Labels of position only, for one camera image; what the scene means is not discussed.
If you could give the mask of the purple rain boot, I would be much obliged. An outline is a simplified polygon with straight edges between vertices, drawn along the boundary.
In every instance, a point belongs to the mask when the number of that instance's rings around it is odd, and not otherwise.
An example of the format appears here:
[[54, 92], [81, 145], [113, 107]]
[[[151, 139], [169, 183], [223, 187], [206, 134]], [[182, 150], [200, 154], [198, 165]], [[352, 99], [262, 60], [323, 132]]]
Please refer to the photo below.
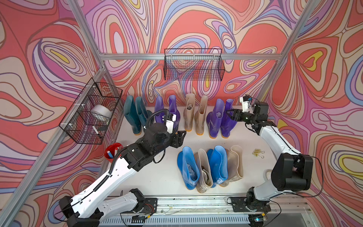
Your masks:
[[169, 112], [176, 116], [176, 120], [174, 122], [173, 131], [178, 131], [179, 128], [179, 122], [181, 119], [180, 112], [177, 109], [177, 102], [176, 102], [176, 95], [170, 95], [169, 96]]
[[207, 126], [209, 129], [210, 138], [215, 139], [218, 135], [222, 124], [225, 103], [222, 99], [217, 99], [212, 112], [207, 115]]
[[232, 99], [227, 99], [226, 100], [226, 104], [225, 104], [225, 109], [224, 109], [224, 114], [223, 114], [223, 118], [222, 118], [222, 123], [220, 126], [221, 129], [221, 135], [223, 138], [228, 138], [230, 136], [230, 132], [231, 130], [236, 126], [237, 121], [232, 120], [229, 116], [228, 116], [228, 111], [233, 110], [233, 100]]
[[[163, 98], [161, 96], [158, 96], [156, 99], [154, 112], [156, 113], [163, 109], [164, 109]], [[155, 121], [157, 123], [164, 124], [164, 118], [165, 118], [165, 112], [159, 112], [158, 114], [155, 115]]]

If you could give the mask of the white tape roll on table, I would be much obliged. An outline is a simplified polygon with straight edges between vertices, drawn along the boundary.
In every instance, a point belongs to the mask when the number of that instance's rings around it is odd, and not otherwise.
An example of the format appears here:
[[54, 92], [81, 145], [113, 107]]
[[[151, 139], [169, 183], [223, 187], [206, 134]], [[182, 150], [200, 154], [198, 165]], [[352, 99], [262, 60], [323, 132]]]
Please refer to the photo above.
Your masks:
[[266, 169], [263, 173], [263, 178], [265, 182], [268, 182], [271, 179], [272, 169]]

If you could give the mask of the blue rain boot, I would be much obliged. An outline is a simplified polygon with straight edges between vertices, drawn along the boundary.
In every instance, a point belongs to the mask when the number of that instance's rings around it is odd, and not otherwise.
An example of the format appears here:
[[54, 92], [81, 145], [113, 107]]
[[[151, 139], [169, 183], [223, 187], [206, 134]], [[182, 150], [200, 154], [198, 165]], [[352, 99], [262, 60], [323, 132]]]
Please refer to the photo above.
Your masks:
[[177, 166], [186, 188], [188, 190], [195, 189], [200, 178], [200, 171], [190, 147], [183, 147], [182, 151], [178, 154]]
[[212, 177], [212, 188], [228, 179], [227, 153], [224, 147], [217, 145], [207, 151]]

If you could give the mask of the teal rain boot yellow sole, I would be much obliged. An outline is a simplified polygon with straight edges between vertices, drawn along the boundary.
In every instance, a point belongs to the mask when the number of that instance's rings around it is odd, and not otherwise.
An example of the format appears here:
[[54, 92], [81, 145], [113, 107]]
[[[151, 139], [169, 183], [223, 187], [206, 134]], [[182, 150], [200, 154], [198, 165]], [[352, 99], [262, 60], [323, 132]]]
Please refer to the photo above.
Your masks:
[[139, 120], [134, 98], [132, 95], [127, 96], [124, 103], [123, 113], [126, 120], [131, 125], [133, 133], [135, 135], [141, 134], [141, 122]]

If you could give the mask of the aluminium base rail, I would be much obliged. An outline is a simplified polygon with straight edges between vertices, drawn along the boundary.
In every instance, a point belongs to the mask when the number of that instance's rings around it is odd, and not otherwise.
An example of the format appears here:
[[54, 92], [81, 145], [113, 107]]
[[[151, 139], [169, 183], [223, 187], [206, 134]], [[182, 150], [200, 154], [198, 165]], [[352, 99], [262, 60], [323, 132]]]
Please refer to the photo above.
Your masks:
[[265, 208], [249, 211], [242, 196], [159, 196], [140, 213], [113, 213], [101, 218], [100, 227], [196, 227], [196, 226], [303, 226], [303, 213], [310, 207], [302, 198], [275, 197]]

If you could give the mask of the red round object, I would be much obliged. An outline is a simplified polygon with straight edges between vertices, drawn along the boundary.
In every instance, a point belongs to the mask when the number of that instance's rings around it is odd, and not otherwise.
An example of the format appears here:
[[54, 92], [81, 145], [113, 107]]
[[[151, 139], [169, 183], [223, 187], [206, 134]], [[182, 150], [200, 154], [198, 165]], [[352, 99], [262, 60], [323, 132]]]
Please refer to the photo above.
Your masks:
[[104, 157], [106, 158], [106, 160], [108, 160], [110, 163], [112, 163], [113, 159], [115, 158], [116, 153], [122, 148], [123, 148], [123, 146], [120, 143], [111, 144], [104, 151]]

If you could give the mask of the beige rain boot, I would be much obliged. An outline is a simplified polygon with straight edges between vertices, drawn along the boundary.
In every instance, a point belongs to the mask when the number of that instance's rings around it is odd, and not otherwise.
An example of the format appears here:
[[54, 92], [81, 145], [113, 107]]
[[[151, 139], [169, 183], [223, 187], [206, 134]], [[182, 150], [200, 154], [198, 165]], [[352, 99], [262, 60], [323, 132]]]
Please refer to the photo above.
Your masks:
[[202, 194], [205, 193], [208, 189], [210, 189], [213, 185], [209, 159], [204, 149], [199, 149], [194, 154], [194, 158], [200, 172], [200, 177], [196, 188], [197, 191]]
[[186, 95], [186, 107], [183, 112], [184, 128], [186, 131], [192, 130], [193, 118], [194, 118], [194, 108], [195, 108], [195, 94], [187, 94]]
[[207, 106], [208, 106], [208, 96], [202, 96], [198, 111], [195, 113], [194, 116], [197, 135], [203, 135], [204, 133], [204, 123], [206, 118]]
[[227, 187], [231, 182], [236, 182], [244, 177], [243, 149], [239, 145], [233, 145], [227, 153], [228, 179], [220, 186]]

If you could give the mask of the yellow paper clips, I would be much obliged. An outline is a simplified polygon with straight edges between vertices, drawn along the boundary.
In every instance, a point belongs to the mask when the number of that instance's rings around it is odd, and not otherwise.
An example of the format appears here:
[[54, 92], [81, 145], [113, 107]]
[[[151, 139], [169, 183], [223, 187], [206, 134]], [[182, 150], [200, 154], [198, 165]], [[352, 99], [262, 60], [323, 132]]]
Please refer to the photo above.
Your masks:
[[261, 149], [255, 149], [252, 154], [256, 157], [260, 157], [260, 158], [264, 158], [264, 154], [265, 154], [265, 151], [261, 150]]

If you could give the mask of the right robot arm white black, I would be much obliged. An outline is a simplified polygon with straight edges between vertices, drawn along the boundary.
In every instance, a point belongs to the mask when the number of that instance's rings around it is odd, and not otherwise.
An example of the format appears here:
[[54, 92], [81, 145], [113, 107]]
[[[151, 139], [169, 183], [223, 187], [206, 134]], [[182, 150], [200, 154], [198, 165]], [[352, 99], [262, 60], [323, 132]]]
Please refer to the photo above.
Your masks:
[[282, 136], [277, 126], [268, 120], [267, 103], [254, 104], [252, 112], [243, 109], [228, 109], [226, 115], [231, 120], [251, 125], [250, 130], [264, 139], [276, 158], [271, 178], [248, 190], [245, 199], [245, 207], [248, 210], [256, 211], [265, 207], [270, 199], [281, 194], [294, 194], [310, 188], [313, 158], [295, 149]]

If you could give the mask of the grey tape roll in basket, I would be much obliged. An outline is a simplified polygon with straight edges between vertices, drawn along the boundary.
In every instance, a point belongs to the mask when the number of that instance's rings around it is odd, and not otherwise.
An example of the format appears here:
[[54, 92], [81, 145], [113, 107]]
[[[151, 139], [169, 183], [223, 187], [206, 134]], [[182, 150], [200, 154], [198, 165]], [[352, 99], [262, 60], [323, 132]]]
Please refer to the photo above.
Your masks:
[[106, 121], [112, 117], [112, 112], [102, 105], [95, 105], [91, 109], [91, 113], [94, 115], [94, 117], [101, 121]]

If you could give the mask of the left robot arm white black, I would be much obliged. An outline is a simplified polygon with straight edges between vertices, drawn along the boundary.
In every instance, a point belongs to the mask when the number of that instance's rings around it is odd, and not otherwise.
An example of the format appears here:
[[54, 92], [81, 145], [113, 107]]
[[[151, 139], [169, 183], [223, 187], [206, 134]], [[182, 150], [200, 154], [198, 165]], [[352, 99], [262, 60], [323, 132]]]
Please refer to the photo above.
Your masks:
[[139, 189], [131, 189], [123, 196], [107, 197], [124, 181], [153, 162], [154, 157], [168, 147], [182, 146], [186, 131], [169, 133], [168, 127], [154, 123], [143, 137], [119, 150], [110, 168], [87, 189], [59, 201], [60, 211], [69, 227], [97, 227], [103, 220], [124, 212], [139, 213], [146, 199]]

